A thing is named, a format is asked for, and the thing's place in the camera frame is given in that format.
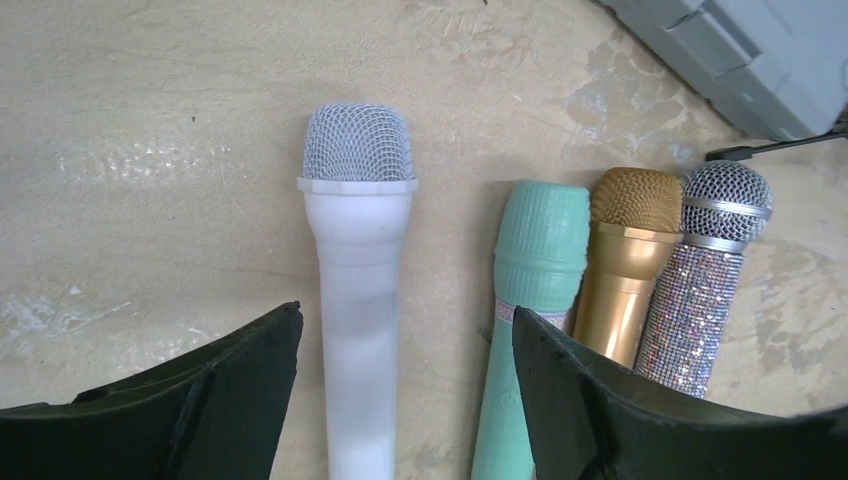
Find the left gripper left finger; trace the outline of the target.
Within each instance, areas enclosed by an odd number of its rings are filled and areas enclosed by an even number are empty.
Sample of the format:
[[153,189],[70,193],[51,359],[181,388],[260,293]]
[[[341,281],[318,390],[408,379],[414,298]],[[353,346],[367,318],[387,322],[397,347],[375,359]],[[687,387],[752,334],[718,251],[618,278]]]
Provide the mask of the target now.
[[266,479],[304,325],[283,304],[153,368],[63,405],[1,413],[5,479]]

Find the white microphone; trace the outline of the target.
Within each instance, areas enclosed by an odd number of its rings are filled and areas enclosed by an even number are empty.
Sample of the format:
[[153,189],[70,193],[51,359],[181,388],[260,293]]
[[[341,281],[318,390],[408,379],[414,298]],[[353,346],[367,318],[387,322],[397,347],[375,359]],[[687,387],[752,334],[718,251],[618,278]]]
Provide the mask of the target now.
[[297,185],[319,260],[328,473],[391,479],[399,273],[419,186],[405,119],[383,105],[319,107]]

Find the mint green microphone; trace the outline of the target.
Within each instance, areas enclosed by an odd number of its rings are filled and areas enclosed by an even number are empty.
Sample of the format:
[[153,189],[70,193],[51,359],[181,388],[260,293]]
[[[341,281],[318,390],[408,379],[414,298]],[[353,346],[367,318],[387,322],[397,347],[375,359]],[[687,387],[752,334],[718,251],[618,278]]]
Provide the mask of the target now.
[[518,306],[563,328],[587,267],[589,192],[522,180],[512,188],[494,249],[495,308],[471,476],[529,479],[534,461],[513,358]]

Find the gold microphone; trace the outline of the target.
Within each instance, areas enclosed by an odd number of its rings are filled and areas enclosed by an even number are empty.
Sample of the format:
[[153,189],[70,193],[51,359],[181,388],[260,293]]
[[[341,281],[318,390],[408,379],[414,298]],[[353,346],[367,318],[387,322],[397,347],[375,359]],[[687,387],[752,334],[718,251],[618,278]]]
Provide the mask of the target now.
[[607,170],[591,193],[588,265],[572,336],[634,365],[656,281],[682,240],[680,180],[653,169]]

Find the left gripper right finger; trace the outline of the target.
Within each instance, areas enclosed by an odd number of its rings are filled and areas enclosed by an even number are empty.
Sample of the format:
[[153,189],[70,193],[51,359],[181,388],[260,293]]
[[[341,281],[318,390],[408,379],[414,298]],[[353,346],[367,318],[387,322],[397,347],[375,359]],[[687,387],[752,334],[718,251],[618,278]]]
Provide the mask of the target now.
[[847,410],[777,417],[662,386],[517,307],[513,350],[540,479],[843,479]]

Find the glitter silver microphone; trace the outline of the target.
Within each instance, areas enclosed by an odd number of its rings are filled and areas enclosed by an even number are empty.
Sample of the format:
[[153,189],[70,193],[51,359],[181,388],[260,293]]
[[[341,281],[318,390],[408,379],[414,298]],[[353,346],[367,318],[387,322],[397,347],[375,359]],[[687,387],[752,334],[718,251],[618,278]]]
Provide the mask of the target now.
[[734,161],[708,162],[682,180],[683,240],[656,282],[634,369],[676,391],[706,395],[744,250],[772,215],[766,179]]

